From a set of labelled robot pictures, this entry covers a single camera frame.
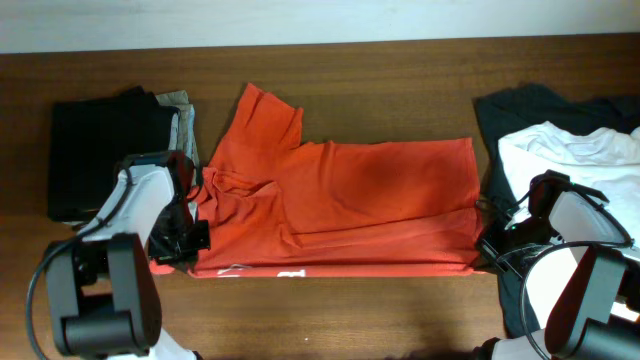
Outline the red orange printed t-shirt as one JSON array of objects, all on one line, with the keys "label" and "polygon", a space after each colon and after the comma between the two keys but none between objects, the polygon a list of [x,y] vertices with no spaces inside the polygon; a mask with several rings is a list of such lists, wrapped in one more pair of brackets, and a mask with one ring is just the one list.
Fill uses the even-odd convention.
[{"label": "red orange printed t-shirt", "polygon": [[468,138],[303,142],[303,112],[254,85],[194,194],[211,244],[195,278],[472,272],[482,227]]}]

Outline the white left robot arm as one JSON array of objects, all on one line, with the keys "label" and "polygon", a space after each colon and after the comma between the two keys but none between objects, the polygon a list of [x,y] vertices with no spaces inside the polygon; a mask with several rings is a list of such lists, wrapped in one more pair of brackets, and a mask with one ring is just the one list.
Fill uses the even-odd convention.
[{"label": "white left robot arm", "polygon": [[130,155],[97,215],[53,242],[35,272],[46,278],[53,341],[82,359],[196,359],[163,328],[150,264],[183,271],[210,247],[189,207],[194,164],[181,151]]}]

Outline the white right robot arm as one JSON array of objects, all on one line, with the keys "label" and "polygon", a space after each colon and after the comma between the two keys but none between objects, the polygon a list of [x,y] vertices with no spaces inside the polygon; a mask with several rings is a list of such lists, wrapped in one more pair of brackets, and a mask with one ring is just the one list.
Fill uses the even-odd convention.
[{"label": "white right robot arm", "polygon": [[[599,190],[548,170],[531,180],[528,219],[509,225],[504,216],[485,228],[481,255],[498,274],[521,280],[518,315],[523,336],[497,338],[475,349],[476,359],[636,359],[639,322],[613,309],[639,310],[639,248],[606,210]],[[531,331],[526,302],[534,269],[552,254],[580,248],[583,255],[558,295],[545,328]]]}]

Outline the folded white patterned garment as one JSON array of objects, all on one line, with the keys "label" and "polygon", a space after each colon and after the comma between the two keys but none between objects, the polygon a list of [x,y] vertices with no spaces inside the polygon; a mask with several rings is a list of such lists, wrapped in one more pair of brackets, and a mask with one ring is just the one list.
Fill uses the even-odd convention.
[{"label": "folded white patterned garment", "polygon": [[178,112],[172,115],[171,124],[170,124],[170,133],[169,133],[169,151],[180,150],[180,135],[179,135],[179,125],[180,125],[180,114]]}]

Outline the folded olive grey garment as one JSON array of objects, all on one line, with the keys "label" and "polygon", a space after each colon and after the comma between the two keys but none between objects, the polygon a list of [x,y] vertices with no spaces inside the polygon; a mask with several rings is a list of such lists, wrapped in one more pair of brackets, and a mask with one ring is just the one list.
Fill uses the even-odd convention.
[{"label": "folded olive grey garment", "polygon": [[194,131],[195,107],[190,103],[187,91],[179,90],[159,94],[156,96],[156,100],[161,106],[175,108],[180,114],[179,144],[181,149],[179,151],[191,159],[195,167],[199,167],[200,159]]}]

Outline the dark green t-shirt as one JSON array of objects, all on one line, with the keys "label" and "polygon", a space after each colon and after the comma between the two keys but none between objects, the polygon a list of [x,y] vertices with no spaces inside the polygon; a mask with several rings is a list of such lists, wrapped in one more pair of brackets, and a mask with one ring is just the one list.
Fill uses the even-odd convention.
[{"label": "dark green t-shirt", "polygon": [[485,196],[496,214],[494,221],[506,225],[525,220],[529,213],[520,201],[523,196],[516,198],[511,192],[499,156],[499,139],[545,122],[578,136],[599,128],[624,134],[639,130],[636,95],[569,102],[543,85],[529,84],[479,98],[475,111],[491,160]]}]

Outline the white t-shirt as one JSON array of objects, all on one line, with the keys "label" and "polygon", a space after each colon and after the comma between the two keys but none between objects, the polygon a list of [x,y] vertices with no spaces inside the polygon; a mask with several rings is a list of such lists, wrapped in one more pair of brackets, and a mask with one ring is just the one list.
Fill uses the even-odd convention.
[{"label": "white t-shirt", "polygon": [[[547,170],[568,175],[609,199],[607,211],[639,239],[639,130],[609,128],[578,136],[545,122],[499,139],[498,149],[512,194],[521,198],[531,180]],[[531,271],[527,295],[534,313],[529,328],[546,326],[552,308],[577,267],[582,248],[556,251]]]}]

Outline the folded black garment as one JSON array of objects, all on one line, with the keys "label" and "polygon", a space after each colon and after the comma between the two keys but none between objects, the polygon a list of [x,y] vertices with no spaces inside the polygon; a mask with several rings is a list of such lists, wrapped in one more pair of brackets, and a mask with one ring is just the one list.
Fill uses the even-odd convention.
[{"label": "folded black garment", "polygon": [[169,149],[179,111],[140,86],[117,96],[53,105],[48,217],[92,218],[112,192],[116,165],[131,154]]}]

